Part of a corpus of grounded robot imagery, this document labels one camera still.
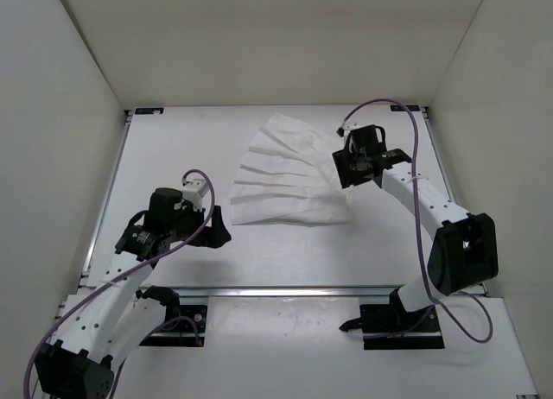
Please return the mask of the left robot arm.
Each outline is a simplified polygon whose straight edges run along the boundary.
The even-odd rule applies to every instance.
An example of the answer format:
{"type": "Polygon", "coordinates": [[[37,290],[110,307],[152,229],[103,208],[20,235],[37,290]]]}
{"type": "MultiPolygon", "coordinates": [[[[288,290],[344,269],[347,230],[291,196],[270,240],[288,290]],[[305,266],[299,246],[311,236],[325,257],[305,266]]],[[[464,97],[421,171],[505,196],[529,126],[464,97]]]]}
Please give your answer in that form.
{"type": "Polygon", "coordinates": [[[154,331],[186,320],[179,295],[143,288],[162,257],[183,245],[218,249],[231,235],[221,209],[202,205],[213,188],[187,180],[182,189],[157,188],[115,245],[103,281],[65,313],[31,360],[44,393],[56,398],[112,397],[125,359],[154,331]]]}

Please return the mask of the white pleated skirt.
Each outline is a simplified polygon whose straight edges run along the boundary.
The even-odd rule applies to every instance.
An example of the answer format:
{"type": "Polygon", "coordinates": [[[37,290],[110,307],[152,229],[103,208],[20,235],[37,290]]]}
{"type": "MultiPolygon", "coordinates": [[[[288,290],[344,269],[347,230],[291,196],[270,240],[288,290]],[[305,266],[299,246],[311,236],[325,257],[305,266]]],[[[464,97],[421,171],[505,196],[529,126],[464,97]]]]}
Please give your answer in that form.
{"type": "Polygon", "coordinates": [[[234,176],[234,225],[334,225],[353,220],[332,153],[343,142],[277,113],[258,129],[234,176]]]}

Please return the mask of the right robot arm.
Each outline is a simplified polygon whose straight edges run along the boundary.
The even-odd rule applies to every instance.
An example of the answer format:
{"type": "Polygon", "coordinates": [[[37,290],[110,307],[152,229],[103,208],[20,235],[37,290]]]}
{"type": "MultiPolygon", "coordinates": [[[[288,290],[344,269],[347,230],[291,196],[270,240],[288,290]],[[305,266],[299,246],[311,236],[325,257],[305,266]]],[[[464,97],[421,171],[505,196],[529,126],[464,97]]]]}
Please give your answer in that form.
{"type": "Polygon", "coordinates": [[[339,128],[337,134],[344,146],[332,157],[341,186],[374,182],[415,219],[420,275],[390,293],[385,318],[396,330],[384,337],[414,331],[449,295],[497,276],[496,228],[489,215],[473,214],[440,193],[418,172],[416,151],[388,149],[383,127],[339,128]]]}

